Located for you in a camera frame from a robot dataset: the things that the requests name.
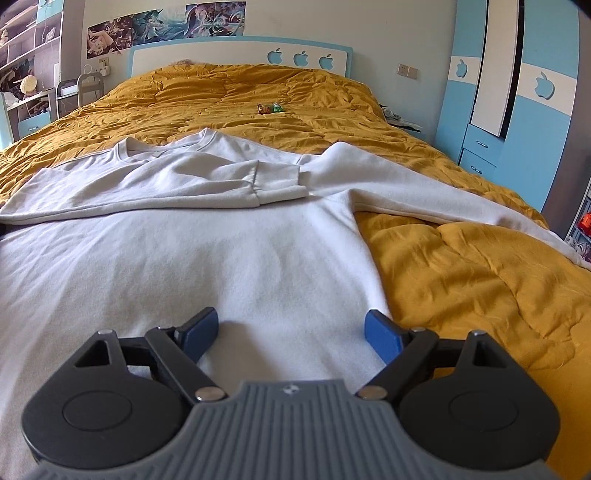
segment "wall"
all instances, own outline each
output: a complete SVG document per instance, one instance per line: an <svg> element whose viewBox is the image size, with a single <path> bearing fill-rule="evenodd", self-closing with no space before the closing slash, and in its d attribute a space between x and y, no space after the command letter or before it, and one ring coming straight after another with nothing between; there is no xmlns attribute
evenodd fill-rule
<svg viewBox="0 0 591 480"><path fill-rule="evenodd" d="M183 4L178 0L86 0L86 29L111 18ZM352 78L380 103L423 126L432 141L452 51L456 0L246 0L245 35L300 38L352 47ZM125 78L127 54L111 54L107 88ZM418 68L418 80L396 75L398 63Z"/></svg>
<svg viewBox="0 0 591 480"><path fill-rule="evenodd" d="M591 20L579 12L579 74L569 134L554 183L542 208L550 228L564 238L591 176Z"/></svg>

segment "chair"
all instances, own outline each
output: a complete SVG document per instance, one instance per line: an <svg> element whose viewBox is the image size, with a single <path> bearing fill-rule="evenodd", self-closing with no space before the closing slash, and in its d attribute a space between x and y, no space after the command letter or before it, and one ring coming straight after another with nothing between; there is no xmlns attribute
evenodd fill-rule
<svg viewBox="0 0 591 480"><path fill-rule="evenodd" d="M86 105L84 103L84 94L94 92L98 100L105 94L105 84L103 77L98 73L83 73L77 79L62 80L57 84L57 117L62 117L60 111L60 101L68 98L77 97L78 108Z"/></svg>

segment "white sweatshirt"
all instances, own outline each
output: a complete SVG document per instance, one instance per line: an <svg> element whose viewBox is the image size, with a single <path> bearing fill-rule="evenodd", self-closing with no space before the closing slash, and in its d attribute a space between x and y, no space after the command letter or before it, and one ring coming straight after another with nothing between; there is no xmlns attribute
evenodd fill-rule
<svg viewBox="0 0 591 480"><path fill-rule="evenodd" d="M139 336L213 306L200 366L230 394L242 380L369 381L383 364L363 319L389 312L355 210L502 225L579 258L517 212L344 143L297 155L206 129L42 170L0 209L36 223L0 239L0 477L33 467L22 408L101 328Z"/></svg>

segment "wardrobe door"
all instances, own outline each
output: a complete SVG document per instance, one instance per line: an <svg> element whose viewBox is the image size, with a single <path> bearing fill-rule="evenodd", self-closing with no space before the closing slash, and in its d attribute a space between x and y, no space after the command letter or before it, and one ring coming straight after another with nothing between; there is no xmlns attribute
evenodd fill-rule
<svg viewBox="0 0 591 480"><path fill-rule="evenodd" d="M579 71L579 12L570 0L525 0L517 96L495 181L544 206L569 131Z"/></svg>
<svg viewBox="0 0 591 480"><path fill-rule="evenodd" d="M518 20L518 0L488 2L484 58L470 123L497 137L501 134L513 81Z"/></svg>
<svg viewBox="0 0 591 480"><path fill-rule="evenodd" d="M433 145L458 162L470 123L486 28L486 0L457 0L452 60Z"/></svg>

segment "gray ribbed cover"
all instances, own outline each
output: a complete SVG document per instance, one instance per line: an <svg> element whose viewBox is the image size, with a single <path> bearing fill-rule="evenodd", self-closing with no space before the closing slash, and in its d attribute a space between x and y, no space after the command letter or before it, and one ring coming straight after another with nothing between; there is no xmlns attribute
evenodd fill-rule
<svg viewBox="0 0 591 480"><path fill-rule="evenodd" d="M41 463L27 480L557 480L543 462L475 472L418 447L382 401L342 381L246 383L238 395L195 406L181 432L150 457L108 471Z"/></svg>

